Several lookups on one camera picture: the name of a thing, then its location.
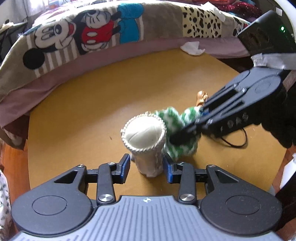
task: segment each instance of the tabletop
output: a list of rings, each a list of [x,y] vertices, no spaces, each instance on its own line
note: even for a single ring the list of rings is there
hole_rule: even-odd
[[[132,117],[145,111],[175,107],[179,112],[196,104],[198,91],[211,96],[238,73],[207,54],[189,56],[180,49],[152,53],[117,62],[69,80],[59,86],[31,113],[28,166],[31,188],[84,164],[88,169],[118,162],[128,150],[120,130]],[[248,146],[233,149],[202,136],[197,153],[182,158],[196,168],[215,164],[268,190],[284,157],[285,149],[261,126],[246,128]],[[244,133],[230,134],[234,144],[244,142]],[[164,175],[146,178],[135,164],[123,185],[114,185],[120,195],[177,195],[178,184],[168,184]],[[197,184],[198,198],[204,195]],[[95,198],[96,185],[88,196]]]

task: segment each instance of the green and white cloth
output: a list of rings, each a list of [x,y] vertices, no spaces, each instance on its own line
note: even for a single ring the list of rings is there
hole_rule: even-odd
[[[187,124],[193,122],[196,118],[202,116],[199,109],[200,107],[190,107],[181,115],[173,107],[168,107],[166,110],[155,111],[155,114],[162,118],[167,129],[166,142],[163,147],[163,152],[168,153],[175,161],[178,160],[180,156],[191,156],[196,153],[197,141],[199,140],[200,135],[180,146],[172,145],[169,142],[169,137]]]

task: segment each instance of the gray gripper base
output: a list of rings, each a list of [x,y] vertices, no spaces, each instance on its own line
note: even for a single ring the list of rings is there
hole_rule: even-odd
[[[14,241],[281,241],[273,232],[257,237],[224,233],[204,220],[192,205],[173,196],[122,196],[101,206],[82,228],[59,237],[36,237],[20,232]]]

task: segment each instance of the red mouth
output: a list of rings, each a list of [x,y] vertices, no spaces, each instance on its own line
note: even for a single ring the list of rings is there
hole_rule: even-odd
[[[69,37],[74,32],[74,25],[72,23],[68,23],[68,26],[69,26],[69,32],[67,37]]]

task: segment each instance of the black cable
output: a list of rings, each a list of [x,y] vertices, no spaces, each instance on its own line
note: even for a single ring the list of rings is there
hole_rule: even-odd
[[[245,141],[242,145],[233,145],[232,143],[230,143],[229,141],[226,141],[223,137],[221,137],[221,140],[224,141],[225,143],[227,143],[230,147],[233,147],[233,148],[242,148],[244,147],[247,142],[248,142],[248,136],[247,136],[247,133],[245,131],[244,128],[241,129],[243,132],[244,132],[244,136],[245,136]]]

